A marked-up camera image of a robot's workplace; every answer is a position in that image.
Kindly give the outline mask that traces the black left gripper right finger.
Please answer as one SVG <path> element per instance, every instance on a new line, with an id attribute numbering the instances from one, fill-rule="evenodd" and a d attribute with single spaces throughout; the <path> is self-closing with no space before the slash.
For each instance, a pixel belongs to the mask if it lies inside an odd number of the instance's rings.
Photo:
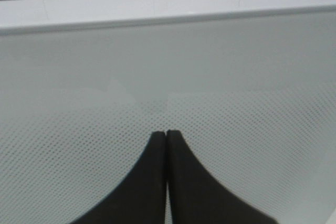
<path id="1" fill-rule="evenodd" d="M 276 223 L 220 184 L 199 162 L 182 133 L 166 136 L 173 223 Z"/>

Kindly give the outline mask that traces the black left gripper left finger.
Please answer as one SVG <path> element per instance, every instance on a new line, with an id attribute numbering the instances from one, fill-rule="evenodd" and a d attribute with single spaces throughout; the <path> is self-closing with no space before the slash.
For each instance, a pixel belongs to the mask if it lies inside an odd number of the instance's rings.
<path id="1" fill-rule="evenodd" d="M 153 132 L 122 182 L 73 223 L 164 223 L 165 140 L 164 132 Z"/>

